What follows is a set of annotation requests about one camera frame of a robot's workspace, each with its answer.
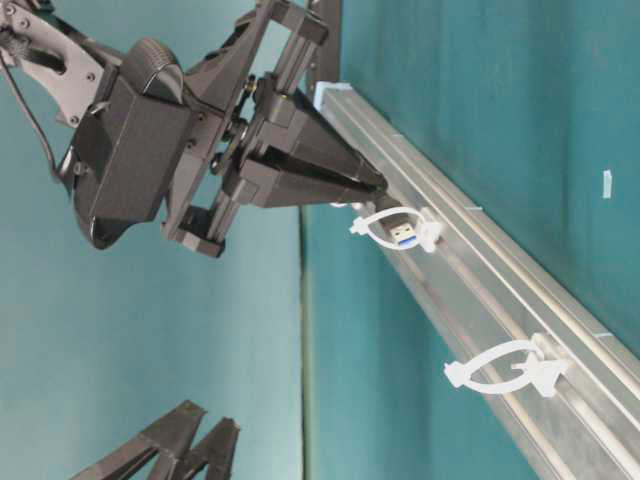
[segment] bolt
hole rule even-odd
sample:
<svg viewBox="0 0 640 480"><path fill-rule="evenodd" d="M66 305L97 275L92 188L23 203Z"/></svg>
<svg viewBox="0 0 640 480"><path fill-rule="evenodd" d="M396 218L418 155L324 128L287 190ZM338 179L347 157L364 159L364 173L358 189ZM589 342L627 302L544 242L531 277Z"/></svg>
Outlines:
<svg viewBox="0 0 640 480"><path fill-rule="evenodd" d="M77 177L81 177L89 171L89 167L82 162L78 162L73 166L73 173Z"/></svg>

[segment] plastic clip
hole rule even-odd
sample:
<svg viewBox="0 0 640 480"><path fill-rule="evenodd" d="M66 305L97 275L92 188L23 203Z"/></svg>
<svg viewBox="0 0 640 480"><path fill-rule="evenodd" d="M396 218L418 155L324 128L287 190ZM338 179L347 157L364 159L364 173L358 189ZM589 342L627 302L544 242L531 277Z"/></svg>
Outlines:
<svg viewBox="0 0 640 480"><path fill-rule="evenodd" d="M512 365L513 370L521 370L519 377L504 383L486 384L471 380L471 376L484 366L500 357L511 353L529 352L524 363ZM468 363L453 362L445 364L444 373L455 388L462 385L478 393L486 395L506 395L533 385L544 398L551 398L556 394L555 385L560 375L564 375L569 368L566 360L544 360L544 353L532 340L514 340L503 343L481 353Z"/></svg>
<svg viewBox="0 0 640 480"><path fill-rule="evenodd" d="M414 215L418 217L415 240L405 244L396 244L384 240L371 230L372 224L392 215L399 214ZM427 253L434 253L437 249L436 244L438 240L440 240L440 235L442 234L443 225L440 222L427 220L427 216L430 217L431 215L426 208L423 208L421 211L418 211L415 208L411 207L389 208L387 210L375 213L370 217L356 218L353 222L353 226L351 227L350 232L352 234L358 235L369 235L378 245L384 248L388 248L389 250L404 251L410 250L420 245Z"/></svg>

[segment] teal wall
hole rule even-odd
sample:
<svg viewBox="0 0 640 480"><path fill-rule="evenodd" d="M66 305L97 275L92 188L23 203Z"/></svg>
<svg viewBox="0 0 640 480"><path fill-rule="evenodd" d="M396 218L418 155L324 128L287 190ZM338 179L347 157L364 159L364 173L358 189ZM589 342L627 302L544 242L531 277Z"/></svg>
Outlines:
<svg viewBox="0 0 640 480"><path fill-rule="evenodd" d="M344 79L640 355L640 3L344 3Z"/></svg>
<svg viewBox="0 0 640 480"><path fill-rule="evenodd" d="M537 478L353 212L304 218L309 480Z"/></svg>
<svg viewBox="0 0 640 480"><path fill-rule="evenodd" d="M640 3L343 3L343 80L640 354ZM313 480L534 478L352 213L305 217Z"/></svg>
<svg viewBox="0 0 640 480"><path fill-rule="evenodd" d="M251 2L57 0L58 13L127 50L162 39L184 66ZM272 32L256 72L284 37ZM60 157L70 132L18 75ZM159 223L91 249L39 144L0 85L0 477L65 479L186 398L242 426L234 478L301 478L297 211L244 209L214 261Z"/></svg>

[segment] green backdrop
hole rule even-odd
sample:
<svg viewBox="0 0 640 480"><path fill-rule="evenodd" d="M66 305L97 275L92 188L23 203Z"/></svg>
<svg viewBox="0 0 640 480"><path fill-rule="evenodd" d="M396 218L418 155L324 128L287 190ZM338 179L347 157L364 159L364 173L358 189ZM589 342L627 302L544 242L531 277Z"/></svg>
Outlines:
<svg viewBox="0 0 640 480"><path fill-rule="evenodd" d="M342 80L639 354L640 4L343 3ZM352 216L305 214L313 478L534 478Z"/></svg>

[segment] metal rail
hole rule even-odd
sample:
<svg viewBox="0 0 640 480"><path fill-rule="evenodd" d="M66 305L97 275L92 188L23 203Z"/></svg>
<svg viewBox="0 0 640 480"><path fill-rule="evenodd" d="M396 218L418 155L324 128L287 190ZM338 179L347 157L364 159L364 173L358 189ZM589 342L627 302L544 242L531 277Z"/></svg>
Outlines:
<svg viewBox="0 0 640 480"><path fill-rule="evenodd" d="M394 196L445 225L435 254L385 253L458 360L536 333L545 356L570 360L552 399L486 397L538 475L640 479L640 362L355 91L326 90L322 113ZM479 376L512 379L510 364Z"/></svg>

